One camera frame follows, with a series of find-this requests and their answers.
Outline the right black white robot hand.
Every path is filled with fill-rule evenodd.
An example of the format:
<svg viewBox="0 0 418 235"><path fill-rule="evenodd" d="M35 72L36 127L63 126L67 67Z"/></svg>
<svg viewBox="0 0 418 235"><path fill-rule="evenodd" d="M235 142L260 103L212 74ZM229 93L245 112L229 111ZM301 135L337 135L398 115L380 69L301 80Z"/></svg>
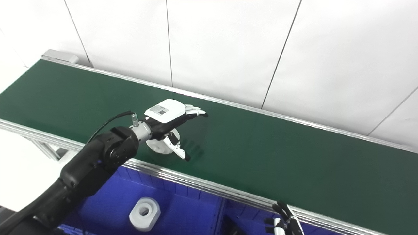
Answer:
<svg viewBox="0 0 418 235"><path fill-rule="evenodd" d="M304 235L301 223L291 207L278 200L272 204L272 209L280 215L279 218L265 218L265 231L274 235Z"/></svg>

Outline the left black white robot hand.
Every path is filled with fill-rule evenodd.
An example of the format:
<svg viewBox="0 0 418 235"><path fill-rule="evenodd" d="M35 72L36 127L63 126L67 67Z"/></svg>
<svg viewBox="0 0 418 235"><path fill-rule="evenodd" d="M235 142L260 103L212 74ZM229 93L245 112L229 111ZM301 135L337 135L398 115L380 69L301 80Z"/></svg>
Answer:
<svg viewBox="0 0 418 235"><path fill-rule="evenodd" d="M198 116L208 117L206 111L178 100L166 99L147 109L144 115L144 122L151 130L151 138L146 142L148 147L156 153L175 153L181 159L190 161L191 157L182 149L176 128Z"/></svg>

